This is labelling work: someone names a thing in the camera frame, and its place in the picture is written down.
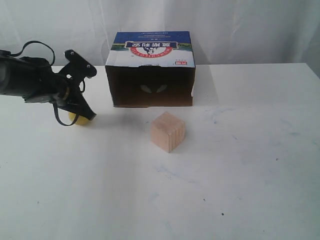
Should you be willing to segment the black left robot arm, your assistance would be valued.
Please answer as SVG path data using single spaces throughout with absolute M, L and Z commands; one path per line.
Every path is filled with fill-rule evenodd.
M 1 55 L 1 95 L 21 97 L 25 103 L 50 103 L 55 110 L 92 120 L 96 114 L 83 97 L 80 84 L 94 77 L 97 70 L 73 49 L 66 50 L 64 56 L 68 64 L 53 72 L 45 58 Z

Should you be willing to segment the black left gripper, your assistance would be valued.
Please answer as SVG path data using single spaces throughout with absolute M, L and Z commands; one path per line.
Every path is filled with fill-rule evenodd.
M 14 94 L 26 103 L 53 103 L 58 109 L 93 120 L 96 113 L 82 93 L 86 89 L 85 78 L 95 77 L 97 69 L 73 49 L 66 50 L 64 56 L 68 64 L 59 74 L 44 58 L 19 58 L 14 69 Z M 82 84 L 80 91 L 71 91 L 67 79 L 78 87 Z

